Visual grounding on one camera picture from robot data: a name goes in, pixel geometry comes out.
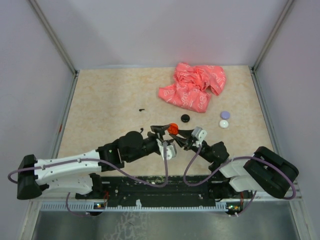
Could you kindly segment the orange earbud charging case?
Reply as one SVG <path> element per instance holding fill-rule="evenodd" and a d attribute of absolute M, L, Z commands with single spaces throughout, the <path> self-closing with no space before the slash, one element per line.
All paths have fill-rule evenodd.
<path fill-rule="evenodd" d="M 167 131 L 169 134 L 176 136 L 179 133 L 179 127 L 176 123 L 170 123 Z"/>

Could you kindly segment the white earbud charging case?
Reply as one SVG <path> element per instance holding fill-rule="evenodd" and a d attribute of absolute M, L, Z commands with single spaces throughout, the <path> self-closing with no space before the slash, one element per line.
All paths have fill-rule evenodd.
<path fill-rule="evenodd" d="M 226 129 L 229 127 L 229 122 L 225 119 L 219 121 L 219 127 L 222 129 Z"/>

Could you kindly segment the purple earbud charging case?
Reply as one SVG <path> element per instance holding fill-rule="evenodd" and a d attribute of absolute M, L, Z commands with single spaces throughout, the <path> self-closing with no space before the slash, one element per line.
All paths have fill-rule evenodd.
<path fill-rule="evenodd" d="M 220 117 L 223 119 L 223 120 L 228 120 L 230 117 L 231 117 L 231 114 L 228 112 L 228 111 L 222 111 L 220 113 Z"/>

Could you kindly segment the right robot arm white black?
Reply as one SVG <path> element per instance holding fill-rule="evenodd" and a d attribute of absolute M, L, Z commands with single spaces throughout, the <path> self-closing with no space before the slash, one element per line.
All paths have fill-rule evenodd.
<path fill-rule="evenodd" d="M 260 146 L 252 156 L 230 158 L 222 141 L 207 144 L 207 132 L 201 127 L 181 130 L 171 126 L 167 131 L 181 148 L 195 153 L 186 169 L 190 169 L 197 157 L 209 162 L 210 176 L 218 175 L 227 180 L 223 185 L 227 197 L 235 198 L 244 191 L 264 191 L 274 198 L 284 200 L 296 197 L 294 181 L 299 170 L 267 147 Z"/>

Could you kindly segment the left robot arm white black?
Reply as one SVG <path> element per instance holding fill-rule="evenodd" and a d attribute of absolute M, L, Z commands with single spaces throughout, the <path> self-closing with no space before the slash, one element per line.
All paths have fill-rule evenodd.
<path fill-rule="evenodd" d="M 167 162 L 177 154 L 171 140 L 164 140 L 166 133 L 178 134 L 175 123 L 151 126 L 147 137 L 138 131 L 130 131 L 115 141 L 86 153 L 54 159 L 39 159 L 26 155 L 17 174 L 17 199 L 31 200 L 44 193 L 76 193 L 97 199 L 103 195 L 104 186 L 100 173 L 121 171 L 126 163 L 132 163 L 156 153 Z"/>

